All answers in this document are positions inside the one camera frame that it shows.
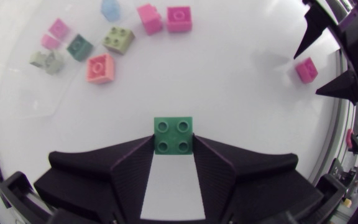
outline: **white table surface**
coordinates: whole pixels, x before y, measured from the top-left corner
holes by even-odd
[[[7,38],[0,43],[0,74],[40,2],[0,0],[0,34]],[[165,7],[178,2],[152,4],[165,17]],[[256,152],[297,154],[296,169],[308,178],[333,109],[333,99],[314,94],[336,74],[337,44],[331,34],[324,31],[294,61],[306,29],[308,7],[301,1],[187,2],[194,26],[186,34],[164,30],[147,36],[135,11],[120,22],[137,38],[125,56],[112,54],[117,63],[112,83],[86,83],[84,63],[78,63],[78,73],[53,115],[0,121],[4,176],[20,170],[33,183],[50,168],[47,156],[52,151],[110,146],[153,134],[154,116],[192,116],[194,132],[202,137]],[[111,24],[101,26],[105,33]],[[10,29],[10,35],[2,31]],[[98,33],[83,35],[94,40],[92,55],[106,52],[97,42]],[[304,85],[294,66],[307,57],[319,75]],[[168,193],[170,201],[163,198]],[[155,156],[144,203],[144,218],[203,218],[192,156]]]

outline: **light pink lego brick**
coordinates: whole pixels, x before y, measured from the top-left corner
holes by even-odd
[[[302,82],[305,84],[313,82],[318,74],[311,58],[307,58],[303,62],[299,63],[295,69],[298,72]]]
[[[189,31],[192,26],[190,6],[168,7],[167,29],[169,32]]]
[[[48,34],[44,34],[44,36],[41,39],[41,44],[46,49],[52,50],[58,48],[60,42],[57,39],[54,39],[53,37],[49,36]]]
[[[109,54],[89,58],[86,68],[86,81],[101,84],[114,80],[114,59]]]
[[[63,39],[68,33],[68,27],[61,19],[58,18],[49,28],[49,32],[56,38]]]
[[[352,134],[353,134],[353,130],[352,129],[348,129],[347,130],[347,134],[346,134],[346,144],[349,148],[353,148],[353,144],[352,144]]]
[[[138,7],[137,12],[148,35],[152,35],[162,29],[161,15],[154,6],[145,4]]]

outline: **olive green lego brick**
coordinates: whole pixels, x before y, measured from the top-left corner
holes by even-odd
[[[63,66],[63,56],[56,50],[51,50],[45,60],[45,71],[49,75],[57,73]]]
[[[191,155],[193,118],[154,118],[154,149],[160,155]]]
[[[84,60],[91,52],[93,45],[86,41],[80,34],[78,34],[71,44],[67,47],[67,51],[77,61]]]
[[[134,39],[135,35],[130,29],[113,27],[105,36],[103,45],[110,51],[125,54]]]
[[[36,67],[44,68],[46,59],[46,55],[41,54],[41,52],[36,52],[31,55],[29,63]]]

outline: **duplo block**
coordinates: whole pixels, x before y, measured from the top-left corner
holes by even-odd
[[[138,7],[137,12],[148,35],[152,35],[162,29],[161,15],[154,6],[145,4]]]
[[[67,51],[77,61],[84,60],[91,52],[93,45],[86,41],[80,34],[78,34],[71,44],[67,47]]]
[[[51,50],[45,59],[45,71],[49,75],[57,73],[63,66],[63,56],[57,50]]]
[[[156,154],[192,154],[193,118],[154,118],[154,149]]]
[[[60,42],[57,39],[49,36],[48,34],[44,34],[41,39],[41,45],[44,46],[46,49],[52,50],[59,47]]]
[[[191,12],[189,6],[168,7],[167,29],[169,32],[185,32],[191,30]]]
[[[88,59],[86,81],[100,84],[114,80],[114,59],[109,54],[102,54]]]
[[[125,54],[135,39],[134,33],[129,29],[113,27],[103,40],[103,45],[113,52]]]
[[[295,69],[304,84],[313,82],[318,74],[311,58],[307,58],[303,62],[299,63]]]
[[[101,12],[109,22],[118,20],[120,16],[118,2],[116,0],[103,0]]]
[[[47,56],[38,51],[31,55],[29,63],[36,67],[44,68],[46,59]]]
[[[56,38],[63,39],[68,33],[68,26],[58,18],[49,28],[49,32]]]

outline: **lego brick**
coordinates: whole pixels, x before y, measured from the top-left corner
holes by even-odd
[[[88,59],[86,81],[101,84],[114,80],[114,59],[109,54],[102,54]]]
[[[41,45],[44,46],[46,49],[52,50],[59,47],[60,42],[57,39],[49,36],[48,34],[44,34],[41,39]]]
[[[120,7],[116,0],[103,0],[100,11],[109,22],[116,21],[120,17]]]
[[[295,69],[304,84],[313,82],[318,74],[311,58],[307,58],[303,62],[299,63]]]
[[[185,32],[191,30],[190,6],[168,7],[167,9],[167,29],[169,32]]]
[[[134,39],[135,35],[130,29],[113,27],[105,36],[103,45],[108,50],[119,54],[125,54]]]
[[[93,45],[86,41],[80,34],[78,34],[71,44],[67,47],[67,51],[77,61],[84,60],[91,52]]]
[[[348,129],[346,133],[346,144],[349,148],[353,148],[352,134],[353,134],[353,129]]]
[[[29,63],[36,67],[44,68],[46,59],[47,56],[38,51],[31,55]]]
[[[164,155],[193,153],[193,118],[154,118],[154,151]]]
[[[45,60],[45,71],[49,75],[57,73],[63,66],[63,56],[57,50],[51,50]]]
[[[68,33],[68,26],[59,18],[49,28],[49,32],[58,39],[63,39]]]
[[[148,35],[152,35],[162,30],[161,15],[157,12],[157,9],[150,5],[145,4],[137,8],[140,19]]]

